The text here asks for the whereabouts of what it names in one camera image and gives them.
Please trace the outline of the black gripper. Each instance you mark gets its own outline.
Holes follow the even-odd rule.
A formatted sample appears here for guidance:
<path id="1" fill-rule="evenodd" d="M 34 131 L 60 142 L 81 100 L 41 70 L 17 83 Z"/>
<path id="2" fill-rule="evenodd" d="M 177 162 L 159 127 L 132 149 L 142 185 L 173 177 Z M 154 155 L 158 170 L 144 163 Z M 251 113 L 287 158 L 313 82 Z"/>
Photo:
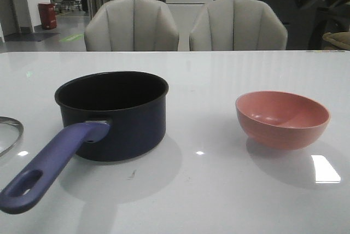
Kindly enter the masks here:
<path id="1" fill-rule="evenodd" d="M 307 9 L 317 5 L 311 36 L 308 41 L 309 50 L 324 49 L 325 33 L 349 32 L 349 0 L 295 0 L 299 9 Z"/>

